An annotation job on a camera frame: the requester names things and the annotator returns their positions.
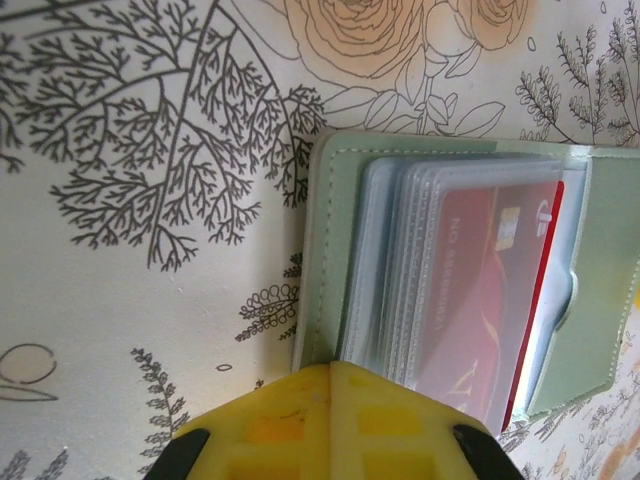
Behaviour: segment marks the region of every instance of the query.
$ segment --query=branch drawing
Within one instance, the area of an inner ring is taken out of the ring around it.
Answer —
[[[534,432],[534,435],[537,436],[542,442],[548,440],[553,432],[555,432],[557,428],[562,424],[562,421],[565,418],[567,418],[569,415],[571,415],[572,418],[575,417],[585,406],[589,404],[590,401],[591,398],[582,402],[578,402],[570,406],[569,408],[545,417],[544,420],[542,420],[542,427],[536,430]]]
[[[144,245],[148,267],[175,271],[200,248],[187,227],[199,224],[213,243],[244,240],[260,213],[250,199],[257,175],[285,206],[306,201],[322,100],[302,85],[282,91],[218,0],[206,15],[199,8],[57,8],[27,37],[19,72],[31,85],[12,104],[15,122],[28,126],[33,151],[72,165],[50,192],[79,231],[73,243]]]
[[[19,149],[23,142],[16,131],[15,119],[10,109],[27,88],[27,82],[19,76],[23,58],[12,47],[15,37],[0,33],[0,161],[7,173],[19,173],[24,161],[5,152],[6,148]]]
[[[632,371],[629,376],[632,381],[631,389],[621,387],[616,393],[612,404],[600,405],[591,417],[589,422],[590,430],[600,429],[602,426],[607,425],[616,414],[622,416],[633,406],[634,399],[640,393],[640,373]]]
[[[617,146],[640,144],[640,19],[634,0],[628,0],[624,15],[623,19],[613,20],[606,56],[594,57],[597,35],[593,25],[587,29],[584,38],[576,37],[573,47],[562,32],[558,34],[558,58],[571,89],[577,92],[568,102],[562,102],[560,84],[549,73],[549,67],[540,67],[537,75],[522,72],[516,95],[540,130],[523,130],[521,139],[559,138],[561,143],[581,143],[568,133],[564,126],[566,120],[560,118],[561,107],[566,105],[580,129],[589,132],[587,142],[595,144],[598,134],[605,129],[604,107],[611,99],[615,107],[621,108],[622,115],[606,123],[607,133],[615,139]],[[608,76],[605,71],[607,59],[618,66]]]
[[[596,30],[590,26],[584,38],[576,36],[571,47],[564,34],[558,34],[557,49],[560,64],[565,68],[571,88],[577,92],[566,103],[567,110],[581,129],[588,127],[589,143],[596,142],[596,135],[604,130],[607,104],[605,98],[605,57],[594,58]],[[550,73],[549,67],[540,67],[537,75],[522,72],[516,87],[520,104],[527,107],[540,131],[522,131],[521,139],[545,141],[551,132],[560,137],[560,143],[579,143],[560,124],[562,94],[560,84]]]
[[[69,454],[67,450],[62,450],[49,466],[35,477],[35,480],[56,480],[62,475],[68,460]],[[0,473],[0,480],[20,480],[24,478],[30,461],[31,457],[24,450],[19,450]]]
[[[524,480],[541,480],[542,479],[542,467],[534,467],[531,463],[527,462],[522,468],[522,476]]]
[[[507,452],[513,452],[517,447],[529,436],[531,424],[522,420],[518,420],[509,425],[509,427],[500,434],[498,442],[502,449]]]
[[[140,453],[143,457],[156,458],[171,441],[173,434],[189,420],[189,414],[187,412],[180,414],[185,405],[184,397],[173,399],[176,387],[169,382],[167,372],[162,369],[162,365],[153,360],[153,355],[142,348],[134,348],[131,350],[131,355],[139,364],[140,370],[144,372],[142,378],[150,384],[147,390],[153,398],[147,402],[147,405],[162,412],[149,419],[149,423],[157,427],[158,431],[145,438],[145,443],[150,447]],[[145,465],[138,472],[147,473],[152,465],[153,462]]]
[[[290,258],[292,267],[283,272],[285,278],[300,278],[302,276],[302,253],[296,253]],[[286,324],[297,314],[300,290],[297,285],[271,285],[269,288],[256,292],[247,299],[240,308],[240,316],[244,320],[251,320],[251,325],[236,335],[237,342],[248,340],[269,328]],[[289,326],[279,337],[286,340],[296,333],[297,324]]]
[[[618,69],[607,80],[607,89],[616,107],[622,107],[624,115],[611,119],[608,132],[618,146],[638,146],[640,123],[638,100],[640,99],[640,22],[635,2],[629,0],[623,21],[613,20],[609,33],[607,56]]]

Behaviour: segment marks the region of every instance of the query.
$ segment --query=floral patterned surface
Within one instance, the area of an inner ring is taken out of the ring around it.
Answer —
[[[628,0],[0,0],[0,480],[141,478],[288,372],[321,132],[638,146],[639,98]],[[527,478],[638,475],[639,333]]]

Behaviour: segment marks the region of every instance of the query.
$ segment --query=yellow clip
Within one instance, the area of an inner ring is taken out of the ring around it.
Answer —
[[[334,362],[306,368],[187,423],[145,478],[522,477],[477,420]]]

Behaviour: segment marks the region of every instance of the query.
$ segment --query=card logo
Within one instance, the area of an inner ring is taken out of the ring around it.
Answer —
[[[553,217],[551,216],[551,212],[549,209],[549,202],[543,200],[538,206],[538,212],[536,214],[536,218],[538,219],[538,229],[536,231],[536,236],[538,238],[547,234],[547,228],[549,228],[549,224]]]

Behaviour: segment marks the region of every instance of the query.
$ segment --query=rose illustration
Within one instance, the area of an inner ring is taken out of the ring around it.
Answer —
[[[435,0],[284,0],[302,61],[317,77],[345,87],[394,89],[418,55]]]
[[[486,50],[498,50],[518,37],[529,0],[448,2],[465,36],[476,40]]]

